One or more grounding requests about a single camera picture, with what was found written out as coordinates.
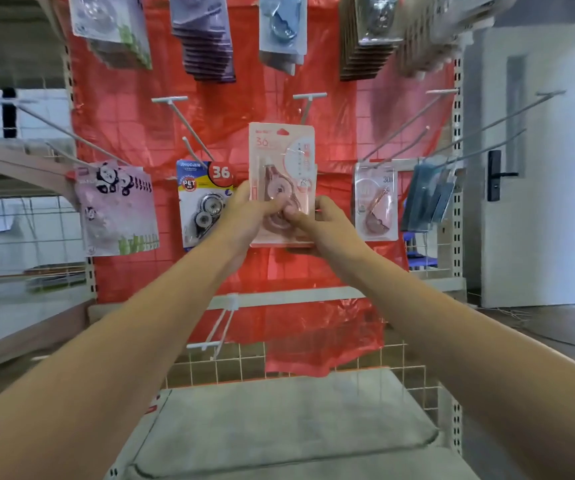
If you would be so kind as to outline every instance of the door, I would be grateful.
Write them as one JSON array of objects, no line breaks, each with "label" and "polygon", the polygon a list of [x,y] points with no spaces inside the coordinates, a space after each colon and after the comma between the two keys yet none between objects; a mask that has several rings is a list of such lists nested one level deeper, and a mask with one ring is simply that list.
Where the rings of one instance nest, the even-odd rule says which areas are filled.
[{"label": "door", "polygon": [[[537,99],[566,94],[487,131],[503,149],[500,201],[482,205],[484,307],[575,303],[575,25],[509,27],[484,37],[483,122]],[[487,167],[488,155],[483,155]]]}]

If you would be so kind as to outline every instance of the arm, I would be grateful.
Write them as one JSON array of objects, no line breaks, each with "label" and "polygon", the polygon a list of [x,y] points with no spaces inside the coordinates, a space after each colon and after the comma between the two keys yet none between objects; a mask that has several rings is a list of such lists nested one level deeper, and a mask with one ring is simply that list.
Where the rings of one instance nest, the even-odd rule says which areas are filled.
[{"label": "arm", "polygon": [[243,184],[214,232],[119,310],[0,394],[0,479],[99,479],[159,390],[262,218]]},{"label": "arm", "polygon": [[575,362],[425,285],[370,250],[328,198],[285,215],[379,309],[534,478],[575,478]]}]

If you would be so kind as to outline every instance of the floor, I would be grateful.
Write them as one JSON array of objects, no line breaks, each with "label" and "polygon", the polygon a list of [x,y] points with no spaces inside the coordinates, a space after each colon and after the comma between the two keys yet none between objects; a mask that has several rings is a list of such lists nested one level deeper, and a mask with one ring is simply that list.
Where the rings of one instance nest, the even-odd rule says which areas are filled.
[{"label": "floor", "polygon": [[[502,312],[481,311],[508,325],[518,324],[515,319]],[[575,360],[575,346],[560,343],[563,341],[575,344],[575,305],[519,308],[517,311],[529,314],[521,315],[522,318],[529,320],[525,323],[527,327],[524,330],[525,333]],[[467,411],[465,413],[464,458],[479,478],[481,480],[526,479],[502,448],[478,426],[475,420],[468,417]]]}]

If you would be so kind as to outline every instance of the red label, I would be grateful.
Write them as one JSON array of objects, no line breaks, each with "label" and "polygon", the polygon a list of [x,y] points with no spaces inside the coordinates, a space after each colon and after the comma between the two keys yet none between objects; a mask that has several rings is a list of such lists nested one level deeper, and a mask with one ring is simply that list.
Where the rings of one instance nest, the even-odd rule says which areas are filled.
[{"label": "red label", "polygon": [[218,187],[229,187],[234,183],[234,177],[230,173],[230,167],[227,163],[211,163],[209,166],[209,179]]},{"label": "red label", "polygon": [[194,192],[196,190],[196,178],[194,177],[185,177],[181,182],[183,188],[187,190],[187,192]]}]

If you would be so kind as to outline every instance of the red plastic sheet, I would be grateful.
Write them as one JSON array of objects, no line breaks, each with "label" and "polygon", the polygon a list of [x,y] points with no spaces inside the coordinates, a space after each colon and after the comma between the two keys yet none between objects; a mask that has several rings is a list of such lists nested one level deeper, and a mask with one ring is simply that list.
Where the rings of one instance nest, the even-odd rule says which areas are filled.
[{"label": "red plastic sheet", "polygon": [[[151,98],[189,96],[189,101],[177,103],[178,107],[215,159],[227,162],[240,182],[248,172],[248,124],[298,123],[304,103],[293,100],[292,95],[327,92],[326,98],[313,102],[308,116],[308,124],[316,132],[317,194],[330,196],[349,215],[352,172],[357,158],[367,155],[426,105],[434,97],[426,95],[426,90],[453,86],[452,67],[418,82],[400,77],[394,58],[374,80],[340,82],[338,0],[309,0],[306,62],[297,68],[294,77],[276,72],[258,59],[258,8],[252,5],[255,1],[228,0],[235,84],[196,83],[184,72],[182,47],[171,35],[170,13],[162,0],[149,0],[146,10],[152,71],[108,69],[87,49],[85,40],[69,34],[73,128],[84,138],[133,165],[144,167],[152,175],[161,242],[154,251],[95,258],[99,303],[126,300],[184,255],[174,180],[175,162],[188,157],[182,137],[188,137],[197,154],[202,152],[171,109],[165,104],[153,104]],[[59,0],[56,7],[63,26],[69,27],[67,0]],[[450,98],[446,98],[386,144],[375,157],[390,157],[416,139],[426,126],[430,131],[421,143],[399,158],[429,153],[436,146],[451,104]],[[86,161],[106,159],[86,146],[78,145],[77,151]],[[400,205],[408,183],[409,175],[400,173]],[[407,269],[402,239],[379,243],[373,248]],[[280,248],[255,248],[250,249],[244,265],[218,293],[341,285],[322,260],[293,255]],[[366,317],[372,316],[371,310],[366,300],[242,308],[234,314],[227,339],[240,343],[271,341],[268,348],[273,352],[268,353],[267,359],[269,364],[275,364],[272,367],[288,369],[286,364],[291,363],[300,372],[296,369],[288,372],[305,374],[308,372],[304,364],[309,364],[312,374],[320,374],[332,363],[351,360],[356,354],[382,345],[373,318],[367,325]],[[219,315],[219,310],[206,312],[191,340],[205,340]],[[320,353],[316,351],[316,343],[320,344]]]}]

